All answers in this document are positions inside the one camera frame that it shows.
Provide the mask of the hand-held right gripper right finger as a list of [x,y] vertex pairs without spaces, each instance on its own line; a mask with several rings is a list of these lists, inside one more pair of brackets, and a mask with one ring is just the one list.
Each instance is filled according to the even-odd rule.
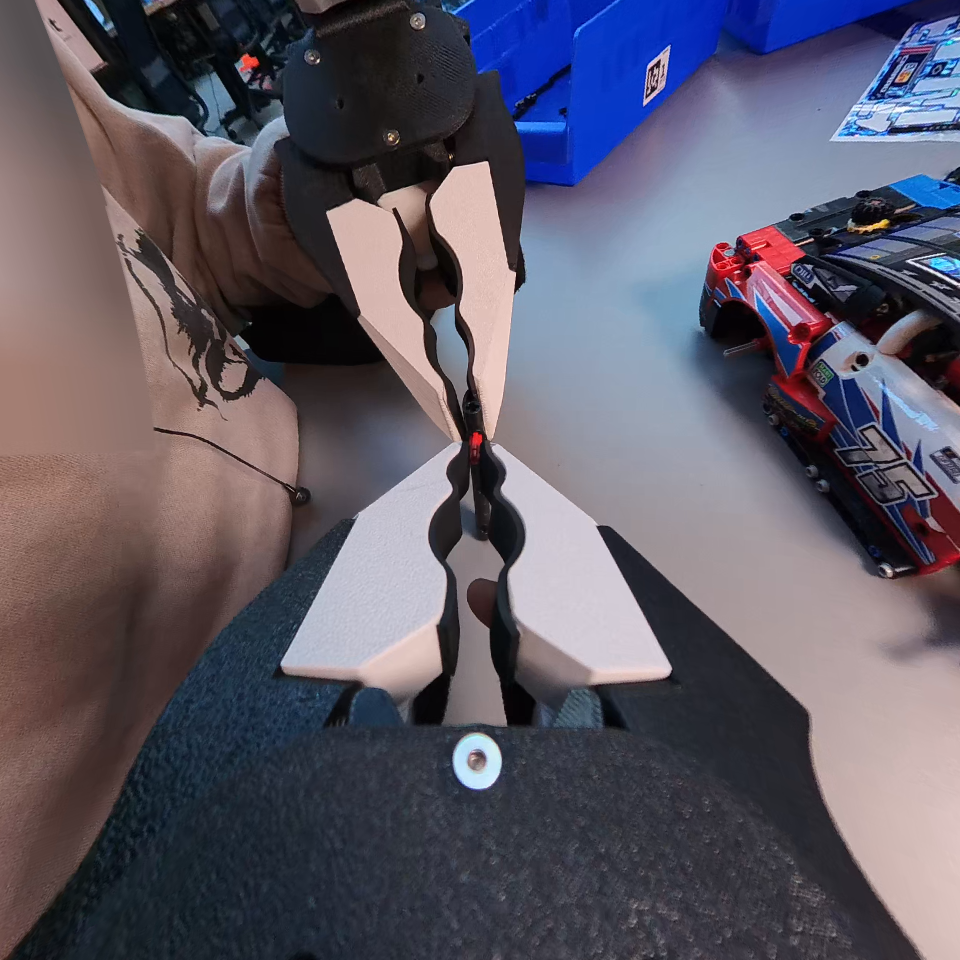
[[671,664],[595,520],[503,446],[480,445],[488,540],[503,566],[489,627],[507,724],[573,690],[658,682]]

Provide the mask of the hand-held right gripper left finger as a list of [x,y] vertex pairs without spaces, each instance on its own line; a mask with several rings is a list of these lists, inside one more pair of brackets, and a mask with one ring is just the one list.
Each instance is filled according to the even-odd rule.
[[413,724],[442,724],[459,657],[462,444],[453,442],[352,522],[279,669],[385,691]]

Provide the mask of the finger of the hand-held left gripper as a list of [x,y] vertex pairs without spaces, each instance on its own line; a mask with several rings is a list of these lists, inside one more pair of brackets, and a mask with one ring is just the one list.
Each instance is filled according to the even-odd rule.
[[427,198],[426,213],[432,239],[454,268],[466,383],[479,403],[486,437],[493,438],[506,385],[517,273],[508,262],[490,162],[453,167]]
[[354,198],[326,215],[361,327],[430,420],[462,441],[462,415],[417,299],[413,241],[399,214]]

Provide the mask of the black lego rod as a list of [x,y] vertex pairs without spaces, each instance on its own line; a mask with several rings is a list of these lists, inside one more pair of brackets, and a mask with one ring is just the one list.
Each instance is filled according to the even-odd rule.
[[481,404],[474,392],[470,389],[465,391],[462,398],[462,417],[467,442],[469,442],[474,430],[481,431],[484,435],[481,461],[479,465],[470,467],[470,479],[473,492],[476,539],[481,542],[486,542],[489,539],[492,510],[490,499],[487,496],[486,486],[484,486],[483,453],[486,443],[486,433],[484,430]]

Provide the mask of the person's left forearm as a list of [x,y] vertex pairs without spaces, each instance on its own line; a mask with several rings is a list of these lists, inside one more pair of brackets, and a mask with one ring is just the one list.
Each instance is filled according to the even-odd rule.
[[251,146],[207,137],[195,144],[198,238],[212,282],[239,334],[263,361],[366,366],[384,357],[301,247],[287,218],[277,145],[285,120]]

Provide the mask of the red white blue lego car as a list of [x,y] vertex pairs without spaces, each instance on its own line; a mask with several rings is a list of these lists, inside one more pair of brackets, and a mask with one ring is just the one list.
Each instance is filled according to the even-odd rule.
[[765,354],[762,408],[879,575],[959,560],[958,169],[713,247],[700,326]]

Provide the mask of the lego sticker sheet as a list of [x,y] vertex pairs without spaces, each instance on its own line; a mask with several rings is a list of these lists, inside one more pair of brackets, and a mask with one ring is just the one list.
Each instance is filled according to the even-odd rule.
[[831,138],[847,140],[959,140],[958,14],[906,30]]

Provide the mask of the beige printed hoodie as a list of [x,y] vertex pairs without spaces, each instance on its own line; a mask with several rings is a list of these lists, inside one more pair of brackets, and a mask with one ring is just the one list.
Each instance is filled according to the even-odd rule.
[[115,102],[11,2],[2,123],[1,941],[111,814],[157,717],[283,570],[292,401],[198,235],[185,118]]

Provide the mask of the black metal frame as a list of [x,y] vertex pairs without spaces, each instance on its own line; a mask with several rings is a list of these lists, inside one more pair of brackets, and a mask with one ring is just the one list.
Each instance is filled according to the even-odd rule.
[[305,29],[293,2],[97,2],[150,107],[239,142],[281,105],[287,47]]

